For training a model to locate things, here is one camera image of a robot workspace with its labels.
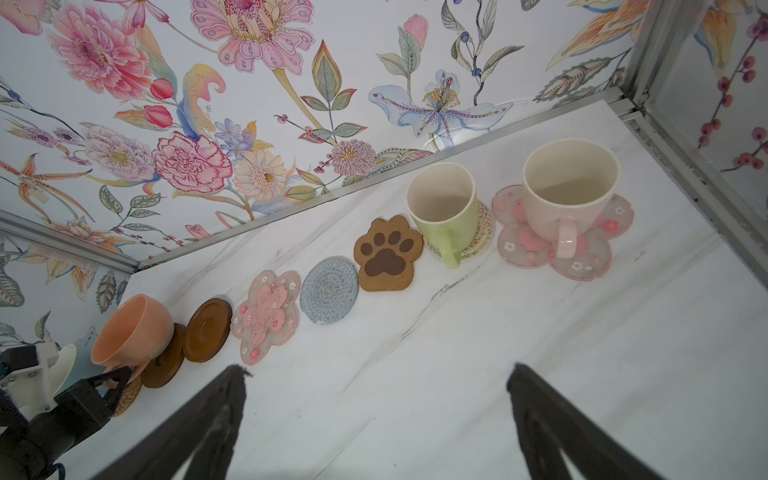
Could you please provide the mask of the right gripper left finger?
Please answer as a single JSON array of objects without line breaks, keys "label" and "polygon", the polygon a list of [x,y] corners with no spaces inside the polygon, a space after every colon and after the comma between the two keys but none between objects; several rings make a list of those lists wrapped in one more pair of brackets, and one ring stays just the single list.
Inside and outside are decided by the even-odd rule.
[{"label": "right gripper left finger", "polygon": [[224,479],[243,419],[245,378],[231,365],[153,430],[142,442],[95,475],[97,479]]}]

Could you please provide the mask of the white mug green handle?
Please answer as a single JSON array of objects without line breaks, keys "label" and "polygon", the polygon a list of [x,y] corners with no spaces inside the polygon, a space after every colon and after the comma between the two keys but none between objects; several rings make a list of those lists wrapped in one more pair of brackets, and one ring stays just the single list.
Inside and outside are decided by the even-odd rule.
[{"label": "white mug green handle", "polygon": [[423,238],[450,269],[478,231],[479,206],[474,178],[456,163],[435,163],[420,170],[406,192],[409,214]]}]

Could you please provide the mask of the patterned round white coaster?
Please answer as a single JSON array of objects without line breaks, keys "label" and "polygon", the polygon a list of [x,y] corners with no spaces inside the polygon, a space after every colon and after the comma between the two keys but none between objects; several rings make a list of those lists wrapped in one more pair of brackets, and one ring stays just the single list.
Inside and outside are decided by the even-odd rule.
[{"label": "patterned round white coaster", "polygon": [[495,220],[487,206],[462,197],[424,202],[413,219],[425,245],[445,265],[444,247],[460,264],[482,254],[494,237]]}]

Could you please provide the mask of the cream mug pink handle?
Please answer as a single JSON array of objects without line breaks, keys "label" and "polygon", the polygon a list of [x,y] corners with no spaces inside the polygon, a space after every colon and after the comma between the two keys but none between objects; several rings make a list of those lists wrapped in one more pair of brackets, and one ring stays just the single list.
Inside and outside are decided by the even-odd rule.
[{"label": "cream mug pink handle", "polygon": [[528,225],[558,258],[576,255],[578,237],[612,198],[621,175],[616,154],[591,140],[566,138],[537,148],[523,168]]}]

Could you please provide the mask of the grey round coaster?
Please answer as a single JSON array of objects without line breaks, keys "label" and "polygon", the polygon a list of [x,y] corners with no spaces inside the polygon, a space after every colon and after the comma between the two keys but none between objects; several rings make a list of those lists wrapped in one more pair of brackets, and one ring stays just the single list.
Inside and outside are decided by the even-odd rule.
[{"label": "grey round coaster", "polygon": [[345,257],[328,257],[305,278],[300,307],[314,324],[330,325],[347,316],[358,292],[358,272],[354,264]]}]

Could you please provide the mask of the woven rattan round coaster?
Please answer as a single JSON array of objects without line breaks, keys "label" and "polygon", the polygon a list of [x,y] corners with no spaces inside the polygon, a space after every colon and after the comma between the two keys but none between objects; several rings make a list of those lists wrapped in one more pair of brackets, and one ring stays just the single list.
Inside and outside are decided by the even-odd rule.
[{"label": "woven rattan round coaster", "polygon": [[130,381],[123,390],[121,397],[117,403],[116,409],[113,413],[113,417],[118,417],[125,413],[130,406],[134,403],[138,397],[142,388],[142,380],[140,377]]}]

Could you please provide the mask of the dark brown round coaster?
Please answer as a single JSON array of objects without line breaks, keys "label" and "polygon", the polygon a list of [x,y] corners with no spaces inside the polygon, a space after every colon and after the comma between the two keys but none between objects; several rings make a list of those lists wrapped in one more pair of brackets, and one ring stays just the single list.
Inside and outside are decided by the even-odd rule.
[{"label": "dark brown round coaster", "polygon": [[202,303],[190,318],[183,339],[183,353],[188,361],[204,363],[222,348],[230,333],[232,307],[221,298]]}]

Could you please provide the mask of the brown wooden round coaster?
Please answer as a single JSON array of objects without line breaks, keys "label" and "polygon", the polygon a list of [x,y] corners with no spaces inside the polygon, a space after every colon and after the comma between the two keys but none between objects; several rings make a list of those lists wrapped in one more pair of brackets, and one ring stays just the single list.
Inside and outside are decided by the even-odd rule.
[{"label": "brown wooden round coaster", "polygon": [[170,343],[141,374],[144,387],[162,388],[174,378],[185,359],[183,352],[185,331],[184,325],[174,324],[174,334]]}]

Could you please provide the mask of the pink flower coaster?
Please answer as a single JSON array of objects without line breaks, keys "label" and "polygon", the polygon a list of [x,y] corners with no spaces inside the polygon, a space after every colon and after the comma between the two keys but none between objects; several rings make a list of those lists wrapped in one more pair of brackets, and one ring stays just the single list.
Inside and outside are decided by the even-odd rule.
[{"label": "pink flower coaster", "polygon": [[609,241],[629,230],[634,220],[631,204],[614,195],[592,227],[577,239],[575,256],[556,256],[552,244],[539,237],[525,217],[523,187],[511,185],[498,191],[492,200],[492,213],[503,225],[497,250],[510,265],[523,269],[549,265],[574,281],[593,281],[603,277],[612,264]]},{"label": "pink flower coaster", "polygon": [[271,347],[291,339],[299,323],[296,301],[300,291],[301,277],[296,271],[276,275],[265,270],[253,279],[230,323],[231,335],[240,340],[239,355],[245,365],[256,365]]}]

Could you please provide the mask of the brown paw coaster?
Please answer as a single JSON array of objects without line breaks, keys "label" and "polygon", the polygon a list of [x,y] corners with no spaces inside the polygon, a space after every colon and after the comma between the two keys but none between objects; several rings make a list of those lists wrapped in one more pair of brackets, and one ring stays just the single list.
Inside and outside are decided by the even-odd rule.
[{"label": "brown paw coaster", "polygon": [[421,233],[410,226],[405,216],[374,219],[354,246],[360,287],[367,292],[405,290],[414,279],[414,263],[423,248]]}]

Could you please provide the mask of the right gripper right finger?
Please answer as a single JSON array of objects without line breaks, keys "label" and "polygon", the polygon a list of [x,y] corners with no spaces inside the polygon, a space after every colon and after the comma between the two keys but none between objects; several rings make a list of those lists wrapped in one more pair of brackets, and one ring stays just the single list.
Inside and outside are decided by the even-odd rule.
[{"label": "right gripper right finger", "polygon": [[569,479],[568,457],[586,479],[658,479],[529,366],[506,384],[520,449],[533,479]]}]

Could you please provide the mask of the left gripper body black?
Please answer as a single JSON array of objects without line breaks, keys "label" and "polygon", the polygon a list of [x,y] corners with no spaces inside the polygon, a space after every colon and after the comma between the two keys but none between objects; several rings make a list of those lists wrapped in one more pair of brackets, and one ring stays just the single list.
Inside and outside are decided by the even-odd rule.
[{"label": "left gripper body black", "polygon": [[46,479],[58,459],[94,433],[114,414],[114,394],[98,388],[112,372],[82,379],[54,396],[48,381],[50,358],[42,344],[1,353],[1,477]]}]

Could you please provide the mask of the orange mug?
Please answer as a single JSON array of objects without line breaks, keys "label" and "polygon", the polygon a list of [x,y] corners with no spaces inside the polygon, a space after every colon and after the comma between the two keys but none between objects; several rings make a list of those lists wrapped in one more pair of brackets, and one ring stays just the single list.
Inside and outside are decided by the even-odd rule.
[{"label": "orange mug", "polygon": [[91,362],[105,373],[129,367],[129,382],[169,345],[174,323],[159,301],[138,294],[124,301],[105,323],[91,349]]}]

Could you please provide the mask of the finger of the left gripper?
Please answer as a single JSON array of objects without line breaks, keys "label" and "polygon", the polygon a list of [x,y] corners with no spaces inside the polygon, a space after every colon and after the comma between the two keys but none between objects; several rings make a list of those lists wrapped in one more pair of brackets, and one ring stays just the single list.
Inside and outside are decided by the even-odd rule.
[{"label": "finger of the left gripper", "polygon": [[110,370],[104,374],[102,386],[106,388],[101,398],[111,414],[114,413],[121,394],[132,380],[134,369],[124,366]]}]

